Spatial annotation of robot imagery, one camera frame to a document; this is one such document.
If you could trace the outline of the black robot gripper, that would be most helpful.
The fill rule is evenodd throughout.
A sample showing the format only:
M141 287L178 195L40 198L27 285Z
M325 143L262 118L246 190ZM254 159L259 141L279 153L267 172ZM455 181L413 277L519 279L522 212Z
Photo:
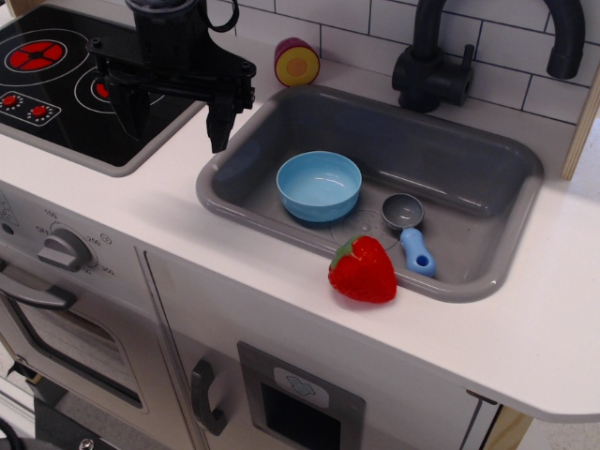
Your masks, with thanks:
M127 7L135 22L132 37L95 37L87 44L126 134L142 138L151 93L191 98L207 103L212 153L224 151L236 115L254 102L255 65L210 36L237 25L238 3L221 25L211 22L205 1L128 1Z

